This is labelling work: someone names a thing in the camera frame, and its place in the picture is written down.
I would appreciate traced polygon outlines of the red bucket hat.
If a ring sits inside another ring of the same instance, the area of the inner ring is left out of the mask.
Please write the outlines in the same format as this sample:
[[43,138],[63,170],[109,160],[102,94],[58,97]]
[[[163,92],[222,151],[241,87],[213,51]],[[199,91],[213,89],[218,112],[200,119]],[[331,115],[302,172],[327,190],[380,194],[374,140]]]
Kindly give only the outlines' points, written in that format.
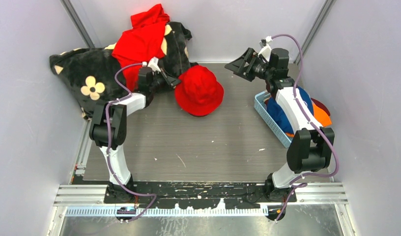
[[181,83],[174,95],[178,106],[184,110],[204,109],[214,112],[223,102],[224,88],[207,67],[195,65],[179,76]]

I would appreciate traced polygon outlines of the light blue plastic basket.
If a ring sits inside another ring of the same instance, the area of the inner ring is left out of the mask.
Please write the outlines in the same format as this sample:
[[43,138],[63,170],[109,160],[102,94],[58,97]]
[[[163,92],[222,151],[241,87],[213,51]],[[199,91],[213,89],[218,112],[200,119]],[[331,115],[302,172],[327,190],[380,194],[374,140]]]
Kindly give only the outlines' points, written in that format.
[[278,124],[273,120],[273,118],[268,114],[266,110],[267,106],[264,103],[264,100],[267,98],[270,98],[270,93],[268,93],[267,91],[262,91],[256,94],[254,97],[254,109],[267,124],[267,126],[272,130],[280,143],[285,148],[289,148],[292,137],[289,137],[286,133],[284,133],[282,129],[278,126]]

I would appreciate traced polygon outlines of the blue bucket hat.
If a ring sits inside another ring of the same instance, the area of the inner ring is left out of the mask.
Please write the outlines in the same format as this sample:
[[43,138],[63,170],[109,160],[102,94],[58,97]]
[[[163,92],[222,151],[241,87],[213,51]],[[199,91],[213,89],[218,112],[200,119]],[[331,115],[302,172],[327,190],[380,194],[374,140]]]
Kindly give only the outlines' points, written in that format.
[[[314,112],[314,103],[311,100],[310,96],[308,93],[301,88],[300,86],[297,87],[299,90],[299,94],[302,98],[302,100],[306,103],[309,111],[311,112],[312,115],[315,114]],[[266,104],[266,110],[268,114],[273,118],[273,120],[276,122],[276,124],[281,128],[281,130],[286,133],[288,136],[293,136],[293,129],[288,121],[288,118],[284,111],[282,110],[281,106],[276,103],[276,101],[272,98],[269,97],[268,101],[265,102]]]

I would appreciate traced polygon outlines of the orange hat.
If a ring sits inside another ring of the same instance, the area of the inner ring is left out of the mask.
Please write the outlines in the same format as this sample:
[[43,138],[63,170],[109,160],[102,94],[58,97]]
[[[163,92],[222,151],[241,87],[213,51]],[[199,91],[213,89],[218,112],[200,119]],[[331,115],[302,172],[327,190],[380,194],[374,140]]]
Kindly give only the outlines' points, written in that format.
[[[313,108],[314,108],[314,117],[316,118],[316,120],[319,123],[321,123],[321,125],[323,127],[332,125],[330,116],[328,116],[321,108],[316,106],[314,103],[313,103]],[[281,127],[281,129],[288,137],[293,137],[293,135],[294,135],[293,130],[288,121],[287,121],[287,125],[284,128]]]

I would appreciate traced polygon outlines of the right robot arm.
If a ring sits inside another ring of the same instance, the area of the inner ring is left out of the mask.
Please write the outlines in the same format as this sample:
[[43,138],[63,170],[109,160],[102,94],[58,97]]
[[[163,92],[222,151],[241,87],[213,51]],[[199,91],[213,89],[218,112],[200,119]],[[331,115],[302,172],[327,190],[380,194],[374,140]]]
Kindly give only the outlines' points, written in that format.
[[288,75],[289,52],[283,48],[270,51],[266,59],[248,48],[239,58],[225,65],[235,75],[252,81],[260,78],[268,84],[268,91],[285,113],[294,137],[286,154],[286,163],[265,181],[264,193],[271,202],[277,202],[284,190],[291,189],[298,177],[327,168],[331,161],[331,146],[335,134],[324,128],[311,114]]

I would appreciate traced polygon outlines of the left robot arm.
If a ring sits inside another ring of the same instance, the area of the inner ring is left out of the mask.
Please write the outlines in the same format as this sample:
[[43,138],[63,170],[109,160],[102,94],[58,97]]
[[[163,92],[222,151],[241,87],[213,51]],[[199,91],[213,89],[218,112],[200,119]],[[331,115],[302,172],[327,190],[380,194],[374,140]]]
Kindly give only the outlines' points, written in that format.
[[124,203],[143,195],[133,188],[132,174],[125,160],[123,144],[127,137],[127,117],[146,108],[159,90],[173,89],[181,80],[161,68],[142,66],[138,71],[137,82],[140,92],[129,90],[122,98],[98,102],[89,130],[89,137],[104,154],[110,173],[108,194],[116,195]]

